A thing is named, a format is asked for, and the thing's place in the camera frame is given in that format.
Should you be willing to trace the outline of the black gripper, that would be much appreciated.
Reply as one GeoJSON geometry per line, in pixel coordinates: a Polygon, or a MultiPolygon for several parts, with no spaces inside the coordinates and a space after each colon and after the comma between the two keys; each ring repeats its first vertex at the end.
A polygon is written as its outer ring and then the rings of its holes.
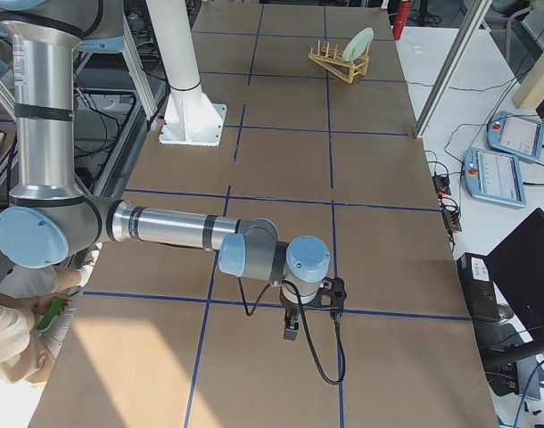
{"type": "Polygon", "coordinates": [[[283,281],[280,301],[286,310],[284,313],[284,339],[294,341],[299,331],[300,306],[295,288],[301,296],[302,306],[308,308],[317,296],[319,283],[283,281]]]}

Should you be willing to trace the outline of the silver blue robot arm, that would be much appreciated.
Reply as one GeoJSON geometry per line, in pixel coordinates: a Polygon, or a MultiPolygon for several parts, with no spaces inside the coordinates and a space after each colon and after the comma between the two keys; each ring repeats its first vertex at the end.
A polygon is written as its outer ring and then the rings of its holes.
{"type": "Polygon", "coordinates": [[[125,45],[120,1],[0,1],[12,40],[19,180],[0,214],[0,250],[26,268],[59,263],[93,243],[126,240],[218,254],[219,269],[280,290],[284,337],[306,329],[307,309],[342,311],[330,254],[310,235],[282,242],[264,218],[245,220],[136,206],[85,194],[75,182],[73,57],[125,45]]]}

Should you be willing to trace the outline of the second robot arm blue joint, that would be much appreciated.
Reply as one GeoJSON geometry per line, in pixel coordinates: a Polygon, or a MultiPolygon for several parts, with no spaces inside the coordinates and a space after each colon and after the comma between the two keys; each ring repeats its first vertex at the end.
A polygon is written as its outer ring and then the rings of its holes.
{"type": "Polygon", "coordinates": [[[84,31],[80,52],[119,54],[125,46],[124,6],[122,0],[97,2],[94,21],[84,31]]]}

